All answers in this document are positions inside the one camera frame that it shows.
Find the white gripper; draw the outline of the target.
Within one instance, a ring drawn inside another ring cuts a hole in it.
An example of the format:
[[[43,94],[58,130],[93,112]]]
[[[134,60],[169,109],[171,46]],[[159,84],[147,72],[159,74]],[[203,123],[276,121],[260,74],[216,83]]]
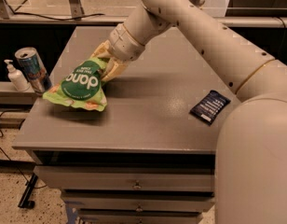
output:
[[[130,35],[123,23],[120,23],[110,33],[108,40],[102,42],[91,54],[91,58],[110,59],[112,57],[111,47],[112,53],[116,56],[116,58],[111,58],[106,65],[102,73],[103,82],[108,82],[118,77],[130,64],[126,61],[137,60],[145,49],[145,46]]]

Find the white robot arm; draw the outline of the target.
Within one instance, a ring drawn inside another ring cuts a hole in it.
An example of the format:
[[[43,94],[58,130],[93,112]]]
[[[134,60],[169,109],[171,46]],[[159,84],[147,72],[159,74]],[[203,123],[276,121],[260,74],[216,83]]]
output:
[[[240,99],[215,155],[216,224],[287,224],[287,65],[189,0],[141,0],[96,50],[112,79],[176,26]]]

